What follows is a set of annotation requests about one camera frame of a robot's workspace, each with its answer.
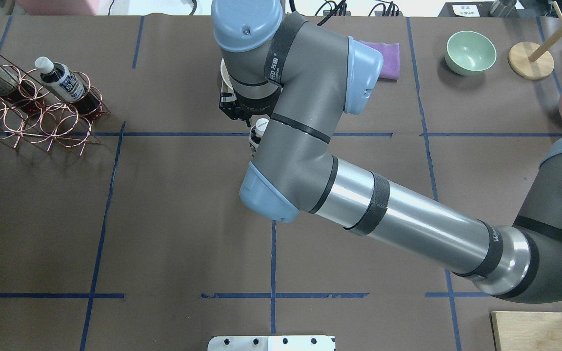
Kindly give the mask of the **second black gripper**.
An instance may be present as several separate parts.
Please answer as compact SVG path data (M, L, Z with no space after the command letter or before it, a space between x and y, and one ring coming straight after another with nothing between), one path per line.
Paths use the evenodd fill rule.
M219 109L231 120L251 122L252 116L261 116L261 111L254 111L241 103L233 91L220 91Z

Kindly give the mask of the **second grey robot arm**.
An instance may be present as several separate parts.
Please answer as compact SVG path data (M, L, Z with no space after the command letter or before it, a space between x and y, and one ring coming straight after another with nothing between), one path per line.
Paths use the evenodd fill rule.
M513 224L492 225L340 158L343 113L365 108L384 65L364 43L323 29L278 0L215 0L214 36L238 102L270 125L240 188L278 222L310 213L448 269L491 297L562 301L562 138L540 163Z

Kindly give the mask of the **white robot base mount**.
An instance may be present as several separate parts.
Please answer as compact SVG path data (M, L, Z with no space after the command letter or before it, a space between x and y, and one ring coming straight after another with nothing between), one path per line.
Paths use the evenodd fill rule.
M329 335L251 335L213 337L208 351L336 351Z

